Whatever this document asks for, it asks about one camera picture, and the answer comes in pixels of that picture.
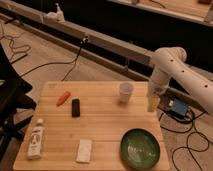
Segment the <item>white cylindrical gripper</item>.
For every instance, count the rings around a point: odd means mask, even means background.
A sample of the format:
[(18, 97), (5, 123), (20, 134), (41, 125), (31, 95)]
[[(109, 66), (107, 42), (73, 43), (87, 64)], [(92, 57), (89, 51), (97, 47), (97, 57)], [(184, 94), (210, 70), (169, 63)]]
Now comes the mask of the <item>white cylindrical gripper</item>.
[(159, 104), (159, 97), (168, 88), (168, 80), (164, 77), (151, 76), (148, 81), (148, 111), (154, 112)]

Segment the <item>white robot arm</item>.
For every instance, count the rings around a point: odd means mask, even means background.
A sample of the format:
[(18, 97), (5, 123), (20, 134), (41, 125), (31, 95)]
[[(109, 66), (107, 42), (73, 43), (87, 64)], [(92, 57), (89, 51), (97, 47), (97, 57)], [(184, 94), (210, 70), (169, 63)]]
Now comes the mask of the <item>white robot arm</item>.
[(154, 69), (148, 81), (147, 96), (163, 95), (173, 78), (213, 115), (213, 82), (189, 68), (184, 63), (186, 57), (186, 51), (181, 47), (157, 49), (152, 55)]

